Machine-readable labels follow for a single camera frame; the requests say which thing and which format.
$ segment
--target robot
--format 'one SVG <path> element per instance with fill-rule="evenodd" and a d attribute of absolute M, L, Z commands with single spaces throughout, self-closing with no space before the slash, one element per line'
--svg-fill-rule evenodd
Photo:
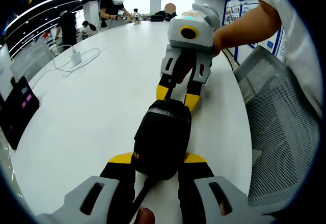
<path fill-rule="evenodd" d="M 213 32 L 220 27 L 219 15 L 209 5 L 193 4 L 192 8 L 170 22 L 170 44 L 162 60 L 161 80 L 156 90 L 156 99 L 170 98 L 176 84 L 182 82 L 179 77 L 185 67 L 192 67 L 184 100 L 190 111 L 199 101 L 201 87 L 210 76 Z"/>
<path fill-rule="evenodd" d="M 134 25 L 142 23 L 141 15 L 139 13 L 133 13 L 133 17 L 134 17 Z"/>
<path fill-rule="evenodd" d="M 181 101 L 155 101 L 134 137 L 133 152 L 111 158 L 100 176 L 91 176 L 70 191 L 61 208 L 36 219 L 43 224 L 129 224 L 156 183 L 178 171 L 184 224 L 273 223 L 272 216 L 249 207 L 247 196 L 232 183 L 214 176 L 204 158 L 186 153 L 191 121 L 190 110 Z M 137 196 L 136 171 L 148 176 Z"/>

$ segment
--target poster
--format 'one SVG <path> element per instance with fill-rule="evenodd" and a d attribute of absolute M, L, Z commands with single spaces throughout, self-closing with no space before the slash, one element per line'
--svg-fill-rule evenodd
<path fill-rule="evenodd" d="M 288 41 L 287 41 L 287 38 L 286 38 L 286 35 L 285 35 L 285 31 L 282 28 L 280 46 L 279 46 L 279 49 L 276 52 L 276 57 L 282 62 L 284 62 L 284 56 L 285 56 L 285 53 L 286 53 L 287 43 L 288 43 Z"/>
<path fill-rule="evenodd" d="M 230 22 L 235 22 L 240 16 L 240 5 L 238 6 L 232 6 L 231 7 L 231 16 L 230 16 Z"/>
<path fill-rule="evenodd" d="M 246 4 L 246 5 L 243 5 L 242 6 L 241 16 L 243 16 L 246 13 L 248 13 L 250 10 L 254 9 L 257 6 L 258 6 L 258 4 Z"/>
<path fill-rule="evenodd" d="M 226 8 L 226 12 L 225 12 L 225 19 L 224 19 L 224 25 L 228 25 L 230 23 L 230 19 L 231 19 L 231 8 Z"/>

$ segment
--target gray mesh chair back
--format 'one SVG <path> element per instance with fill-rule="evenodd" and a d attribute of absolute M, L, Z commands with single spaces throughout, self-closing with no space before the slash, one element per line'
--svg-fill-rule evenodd
<path fill-rule="evenodd" d="M 319 144 L 319 118 L 292 71 L 256 47 L 235 71 L 246 104 L 253 167 L 249 204 L 261 214 L 295 197 Z"/>

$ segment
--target human hand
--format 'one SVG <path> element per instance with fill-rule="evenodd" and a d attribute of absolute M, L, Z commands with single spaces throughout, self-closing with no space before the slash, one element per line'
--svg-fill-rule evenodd
<path fill-rule="evenodd" d="M 217 56 L 222 50 L 221 36 L 219 35 L 218 30 L 214 32 L 213 36 L 213 51 L 214 57 Z"/>
<path fill-rule="evenodd" d="M 155 216 L 151 210 L 140 207 L 134 224 L 155 224 Z"/>
<path fill-rule="evenodd" d="M 115 18 L 116 20 L 123 20 L 123 18 L 122 18 L 121 16 L 119 16 L 119 15 L 115 15 L 114 18 Z"/>

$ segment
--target wall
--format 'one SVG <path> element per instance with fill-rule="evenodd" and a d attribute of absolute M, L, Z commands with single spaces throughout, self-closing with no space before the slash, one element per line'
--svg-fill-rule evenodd
<path fill-rule="evenodd" d="M 12 90 L 10 79 L 12 73 L 10 70 L 11 60 L 8 52 L 7 45 L 3 45 L 0 48 L 0 93 L 4 100 L 7 99 L 8 95 Z"/>
<path fill-rule="evenodd" d="M 161 10 L 161 0 L 150 0 L 150 13 L 155 14 Z"/>
<path fill-rule="evenodd" d="M 98 2 L 97 1 L 87 2 L 86 4 L 83 5 L 83 10 L 84 10 L 85 20 L 87 20 L 89 23 L 97 25 L 99 22 Z"/>
<path fill-rule="evenodd" d="M 225 0 L 195 0 L 196 4 L 209 4 L 217 11 L 220 16 L 221 23 L 224 11 Z M 150 0 L 150 12 L 152 14 L 161 10 L 161 0 Z"/>
<path fill-rule="evenodd" d="M 195 0 L 195 4 L 209 4 L 212 6 L 219 14 L 222 24 L 225 0 Z"/>

